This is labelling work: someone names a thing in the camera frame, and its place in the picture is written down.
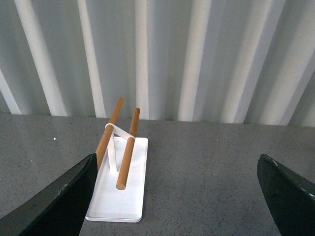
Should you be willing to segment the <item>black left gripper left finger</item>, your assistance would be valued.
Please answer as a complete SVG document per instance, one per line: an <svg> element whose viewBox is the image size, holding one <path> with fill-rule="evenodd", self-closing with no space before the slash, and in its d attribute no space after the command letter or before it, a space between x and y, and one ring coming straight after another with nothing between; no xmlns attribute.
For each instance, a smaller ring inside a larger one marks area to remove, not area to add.
<svg viewBox="0 0 315 236"><path fill-rule="evenodd" d="M0 220L2 236L77 236L97 177L92 153Z"/></svg>

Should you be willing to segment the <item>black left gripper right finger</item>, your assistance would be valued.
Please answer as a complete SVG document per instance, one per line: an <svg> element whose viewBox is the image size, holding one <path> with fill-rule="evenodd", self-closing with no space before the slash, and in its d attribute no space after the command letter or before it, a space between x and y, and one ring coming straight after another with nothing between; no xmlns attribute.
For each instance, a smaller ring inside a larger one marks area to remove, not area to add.
<svg viewBox="0 0 315 236"><path fill-rule="evenodd" d="M269 211L283 236L315 234L315 184L262 154L257 177Z"/></svg>

